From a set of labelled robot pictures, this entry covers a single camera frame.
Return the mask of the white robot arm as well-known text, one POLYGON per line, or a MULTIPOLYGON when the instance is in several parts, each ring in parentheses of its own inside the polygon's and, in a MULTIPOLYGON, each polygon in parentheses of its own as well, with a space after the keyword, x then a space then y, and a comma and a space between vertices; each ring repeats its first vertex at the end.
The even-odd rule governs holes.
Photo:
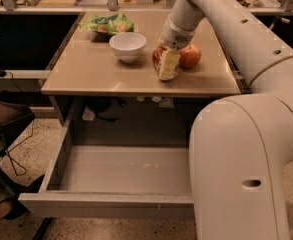
POLYGON ((235 0, 176 0, 164 44, 186 46, 202 19, 251 91, 209 104, 193 123, 198 240, 290 240, 283 168, 293 161, 293 49, 235 0))

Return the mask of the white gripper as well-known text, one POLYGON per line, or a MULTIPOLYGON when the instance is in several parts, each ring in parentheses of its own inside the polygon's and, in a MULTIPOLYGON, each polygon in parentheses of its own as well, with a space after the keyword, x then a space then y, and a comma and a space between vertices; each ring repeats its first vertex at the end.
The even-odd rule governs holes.
POLYGON ((168 49, 162 53, 159 63, 160 80, 170 81, 177 76, 177 66, 180 59, 180 53, 177 49, 182 49, 189 45, 194 34, 194 31, 179 28, 170 16, 167 17, 159 38, 159 45, 176 49, 168 49))

